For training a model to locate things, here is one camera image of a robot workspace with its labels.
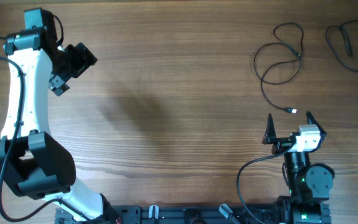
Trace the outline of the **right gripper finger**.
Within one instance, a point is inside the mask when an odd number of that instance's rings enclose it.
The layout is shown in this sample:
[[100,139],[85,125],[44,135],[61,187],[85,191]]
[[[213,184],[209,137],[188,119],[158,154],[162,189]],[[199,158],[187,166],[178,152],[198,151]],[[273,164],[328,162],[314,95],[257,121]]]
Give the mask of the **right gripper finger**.
[[268,114],[267,127],[262,140],[262,144],[275,144],[277,142],[277,136],[275,132],[275,126],[273,123],[272,114]]
[[319,123],[317,122],[317,120],[315,120],[314,116],[312,115],[312,113],[310,111],[306,112],[306,120],[307,120],[308,124],[314,124],[318,127],[321,137],[327,136],[326,131],[319,125]]

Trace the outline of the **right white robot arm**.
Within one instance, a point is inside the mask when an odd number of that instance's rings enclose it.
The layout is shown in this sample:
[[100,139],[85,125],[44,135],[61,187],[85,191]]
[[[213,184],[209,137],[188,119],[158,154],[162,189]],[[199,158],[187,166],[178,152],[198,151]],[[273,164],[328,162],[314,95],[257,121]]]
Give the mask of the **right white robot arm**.
[[280,196],[276,202],[276,223],[328,224],[332,222],[329,192],[333,187],[334,170],[322,163],[312,164],[310,154],[317,151],[326,131],[311,112],[306,113],[307,123],[287,138],[278,138],[272,115],[267,118],[263,144],[272,145],[274,156],[284,157],[284,174],[289,196]]

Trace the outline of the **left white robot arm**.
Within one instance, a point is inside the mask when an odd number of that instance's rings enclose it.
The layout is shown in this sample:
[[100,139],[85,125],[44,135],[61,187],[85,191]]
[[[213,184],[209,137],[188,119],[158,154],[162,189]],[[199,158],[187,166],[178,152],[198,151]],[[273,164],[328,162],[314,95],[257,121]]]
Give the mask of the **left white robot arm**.
[[48,93],[62,95],[68,81],[97,59],[84,44],[62,47],[63,26],[40,7],[24,12],[25,27],[9,34],[2,59],[9,64],[10,89],[0,138],[0,214],[12,222],[2,204],[2,188],[18,197],[54,203],[81,223],[120,223],[103,194],[76,176],[71,154],[50,133]]

